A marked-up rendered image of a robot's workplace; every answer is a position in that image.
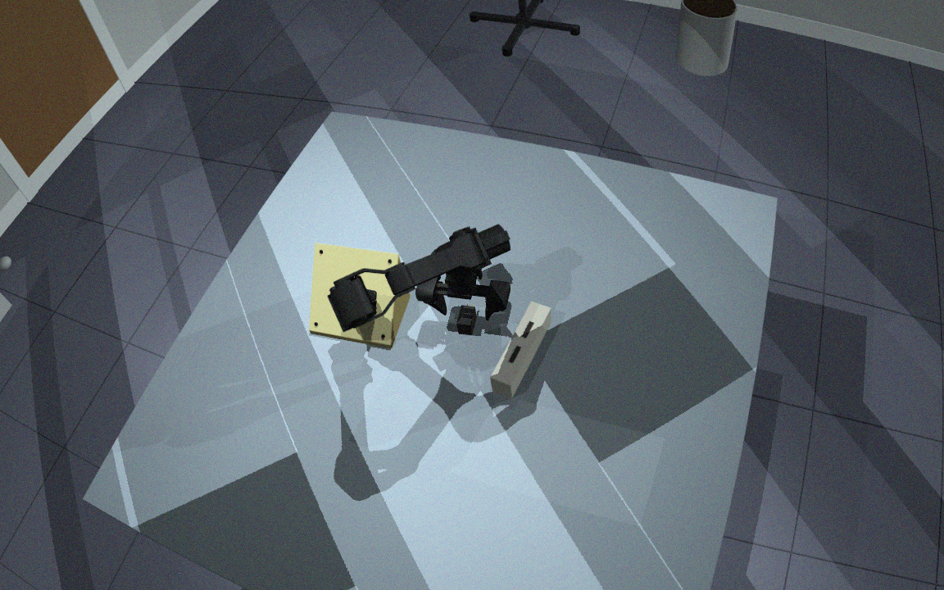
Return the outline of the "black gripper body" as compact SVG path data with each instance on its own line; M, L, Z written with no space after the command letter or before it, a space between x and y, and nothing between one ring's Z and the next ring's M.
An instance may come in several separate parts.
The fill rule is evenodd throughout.
M436 294L471 300L472 296L486 297L486 307L490 310L506 310L511 292L511 285L505 281L491 280L490 285L476 284L475 272L463 279L453 279L446 273L445 284L439 283L441 276L427 283L416 285L415 297L421 302L431 302Z

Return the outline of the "black two-prong plug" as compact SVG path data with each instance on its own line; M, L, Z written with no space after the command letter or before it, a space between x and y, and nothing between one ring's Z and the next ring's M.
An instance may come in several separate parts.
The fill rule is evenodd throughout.
M476 321L476 310L475 306L462 306L460 309L460 316L458 316L456 325L458 333L465 335L473 335L474 325Z

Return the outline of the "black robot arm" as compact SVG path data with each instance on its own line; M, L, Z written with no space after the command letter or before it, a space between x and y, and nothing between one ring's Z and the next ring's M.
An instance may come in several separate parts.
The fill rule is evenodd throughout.
M410 264L401 262L386 270L362 268L334 281L327 297L343 332L384 316L397 297L442 274L447 273L453 279L463 279L475 272L482 279L482 268L492 264L490 259L511 250L510 236L501 224L492 225L478 233L476 228L470 229L468 225L453 232L449 239L448 243L433 250L431 255ZM385 274L393 295L396 295L377 316L374 316L377 314L377 291L366 290L359 275L364 272Z

